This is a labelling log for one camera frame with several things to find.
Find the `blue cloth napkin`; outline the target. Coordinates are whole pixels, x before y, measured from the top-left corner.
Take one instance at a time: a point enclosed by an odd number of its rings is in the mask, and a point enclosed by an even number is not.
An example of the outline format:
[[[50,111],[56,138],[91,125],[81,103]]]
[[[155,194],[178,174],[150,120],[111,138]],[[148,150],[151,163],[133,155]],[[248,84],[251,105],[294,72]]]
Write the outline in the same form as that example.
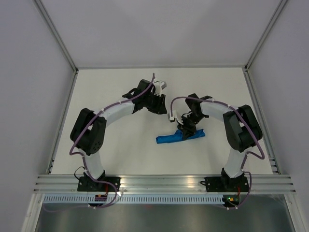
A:
[[[157,144],[170,144],[170,143],[177,143],[177,142],[182,142],[186,140],[192,140],[192,139],[197,139],[197,138],[202,138],[205,137],[206,134],[203,129],[197,130],[197,132],[184,139],[183,138],[183,133],[180,130],[176,130],[174,134],[171,135],[164,135],[164,136],[158,136],[156,137],[156,143]]]

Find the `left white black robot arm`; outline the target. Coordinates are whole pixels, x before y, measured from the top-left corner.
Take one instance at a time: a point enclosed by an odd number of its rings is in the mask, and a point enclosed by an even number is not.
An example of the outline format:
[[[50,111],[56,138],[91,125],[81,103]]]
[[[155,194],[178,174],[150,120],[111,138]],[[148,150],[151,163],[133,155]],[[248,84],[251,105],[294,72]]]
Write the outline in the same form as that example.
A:
[[[98,111],[84,108],[80,111],[70,139],[73,142],[69,154],[79,154],[84,164],[84,175],[79,179],[80,184],[94,191],[101,191],[105,186],[115,187],[106,180],[105,170],[102,167],[99,150],[104,141],[106,128],[115,121],[146,108],[157,115],[165,115],[166,96],[162,93],[167,86],[165,81],[151,81],[142,79],[136,88],[124,94],[119,101]]]

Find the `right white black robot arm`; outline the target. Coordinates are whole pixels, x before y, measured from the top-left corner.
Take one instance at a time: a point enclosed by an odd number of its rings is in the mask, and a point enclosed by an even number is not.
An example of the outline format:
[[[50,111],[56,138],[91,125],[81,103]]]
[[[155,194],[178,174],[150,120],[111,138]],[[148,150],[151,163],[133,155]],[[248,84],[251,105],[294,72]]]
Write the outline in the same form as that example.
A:
[[[263,138],[260,125],[249,105],[233,107],[217,101],[211,96],[199,98],[196,94],[183,97],[190,111],[177,116],[171,109],[170,121],[178,123],[177,128],[183,133],[183,139],[197,134],[196,125],[204,118],[213,117],[223,122],[225,134],[230,145],[230,152],[225,167],[222,168],[219,182],[226,191],[245,183],[243,171],[247,156],[252,154],[263,160],[265,154],[259,144]]]

